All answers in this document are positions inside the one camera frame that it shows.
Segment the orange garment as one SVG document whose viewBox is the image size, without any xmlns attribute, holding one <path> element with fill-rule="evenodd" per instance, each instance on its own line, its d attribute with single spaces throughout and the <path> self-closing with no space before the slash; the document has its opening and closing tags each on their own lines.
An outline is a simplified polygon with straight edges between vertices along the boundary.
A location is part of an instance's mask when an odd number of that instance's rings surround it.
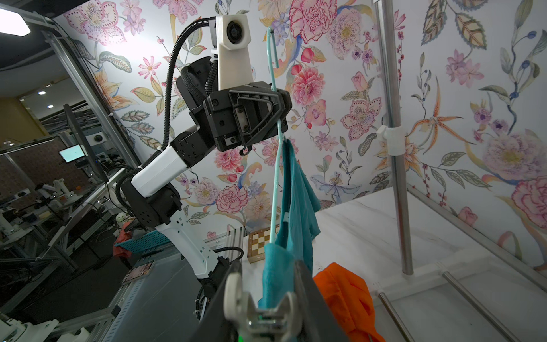
<svg viewBox="0 0 547 342">
<path fill-rule="evenodd" d="M 373 299 L 362 278 L 332 263 L 313 280 L 350 341 L 385 340 L 375 327 Z"/>
</svg>

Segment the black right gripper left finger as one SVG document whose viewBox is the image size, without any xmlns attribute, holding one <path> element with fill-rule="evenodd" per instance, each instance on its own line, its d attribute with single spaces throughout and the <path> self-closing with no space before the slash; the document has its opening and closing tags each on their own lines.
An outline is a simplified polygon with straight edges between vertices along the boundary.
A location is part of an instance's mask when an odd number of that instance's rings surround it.
<svg viewBox="0 0 547 342">
<path fill-rule="evenodd" d="M 197 330 L 188 341 L 194 342 L 237 342 L 239 334 L 233 324 L 224 317 L 224 292 L 229 275 L 242 274 L 242 263 L 235 261 L 226 271 L 216 294 L 205 311 Z"/>
</svg>

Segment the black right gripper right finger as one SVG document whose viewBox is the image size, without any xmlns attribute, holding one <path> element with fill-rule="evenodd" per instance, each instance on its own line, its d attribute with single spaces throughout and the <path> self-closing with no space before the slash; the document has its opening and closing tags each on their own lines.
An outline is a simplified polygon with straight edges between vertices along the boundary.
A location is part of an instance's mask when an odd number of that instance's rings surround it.
<svg viewBox="0 0 547 342">
<path fill-rule="evenodd" d="M 303 323 L 297 341 L 349 341 L 346 333 L 323 299 L 312 273 L 301 260 L 294 264 L 294 289 Z"/>
</svg>

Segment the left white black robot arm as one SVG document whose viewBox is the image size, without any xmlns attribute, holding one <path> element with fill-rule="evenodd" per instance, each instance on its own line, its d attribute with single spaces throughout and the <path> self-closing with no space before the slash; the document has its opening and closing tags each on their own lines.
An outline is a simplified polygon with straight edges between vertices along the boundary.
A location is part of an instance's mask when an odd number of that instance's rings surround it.
<svg viewBox="0 0 547 342">
<path fill-rule="evenodd" d="M 183 44 L 202 28 L 211 31 L 212 55 L 184 67 L 175 77 Z M 116 188 L 116 195 L 128 200 L 138 222 L 165 235 L 199 280 L 219 275 L 229 262 L 185 227 L 173 180 L 214 150 L 240 149 L 247 155 L 262 141 L 282 138 L 288 128 L 291 97 L 271 83 L 253 79 L 251 40 L 244 14 L 199 19 L 182 32 L 170 58 L 167 87 L 179 90 L 194 124 L 175 138 L 165 135 L 161 149 Z"/>
</svg>

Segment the teal embroidered t-shirt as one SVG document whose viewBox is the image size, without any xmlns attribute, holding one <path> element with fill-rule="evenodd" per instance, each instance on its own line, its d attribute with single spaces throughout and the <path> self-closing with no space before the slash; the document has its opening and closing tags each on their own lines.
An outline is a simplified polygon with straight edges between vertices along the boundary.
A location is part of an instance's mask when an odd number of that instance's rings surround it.
<svg viewBox="0 0 547 342">
<path fill-rule="evenodd" d="M 273 309 L 294 291 L 294 265 L 302 261 L 313 270 L 312 242 L 321 231 L 316 212 L 321 209 L 313 187 L 300 167 L 291 141 L 282 144 L 283 193 L 280 228 L 274 243 L 266 245 L 259 308 Z"/>
</svg>

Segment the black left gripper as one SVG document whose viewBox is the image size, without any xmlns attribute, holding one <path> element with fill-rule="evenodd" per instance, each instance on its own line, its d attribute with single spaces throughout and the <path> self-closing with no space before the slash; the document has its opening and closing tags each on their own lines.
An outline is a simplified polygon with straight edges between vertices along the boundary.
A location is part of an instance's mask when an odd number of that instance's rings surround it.
<svg viewBox="0 0 547 342">
<path fill-rule="evenodd" d="M 289 92 L 272 91 L 267 83 L 251 83 L 215 91 L 205 101 L 205 113 L 216 148 L 225 152 L 250 148 L 288 130 L 286 116 L 293 104 Z"/>
</svg>

